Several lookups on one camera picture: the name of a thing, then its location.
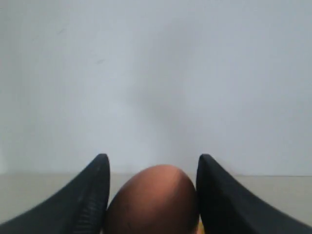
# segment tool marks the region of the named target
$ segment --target beige tabletop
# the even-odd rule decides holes
[[[0,222],[47,199],[75,174],[0,175]],[[111,195],[131,175],[112,174]],[[271,205],[312,225],[312,177],[237,176],[243,185]]]

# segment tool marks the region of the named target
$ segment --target brown egg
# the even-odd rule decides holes
[[[158,165],[132,177],[106,214],[105,234],[194,234],[199,212],[189,177],[179,168]]]

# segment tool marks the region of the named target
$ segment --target black plastic claw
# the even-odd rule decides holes
[[[199,158],[196,189],[207,233],[312,234],[311,227],[252,194],[210,155]]]
[[[99,234],[109,190],[109,160],[100,154],[52,197],[1,224],[0,234]]]

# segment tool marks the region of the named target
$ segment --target white backdrop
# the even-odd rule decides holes
[[[312,175],[312,1],[0,2],[1,172]]]

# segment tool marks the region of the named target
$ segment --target table surface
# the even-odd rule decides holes
[[[44,201],[75,175],[0,175],[0,222]],[[131,176],[111,175],[110,200]],[[312,177],[236,176],[236,179],[266,202],[312,226]]]

